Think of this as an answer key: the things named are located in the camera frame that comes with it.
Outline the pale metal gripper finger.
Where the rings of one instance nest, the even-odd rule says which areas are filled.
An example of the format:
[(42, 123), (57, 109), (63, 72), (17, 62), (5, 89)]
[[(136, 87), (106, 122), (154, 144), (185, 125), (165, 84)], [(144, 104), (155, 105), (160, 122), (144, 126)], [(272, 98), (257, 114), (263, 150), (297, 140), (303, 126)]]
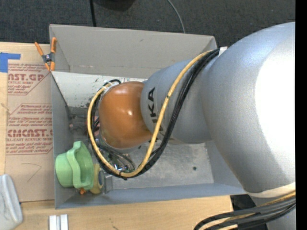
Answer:
[(110, 192), (113, 190), (113, 176), (112, 175), (105, 175), (104, 176), (104, 191)]

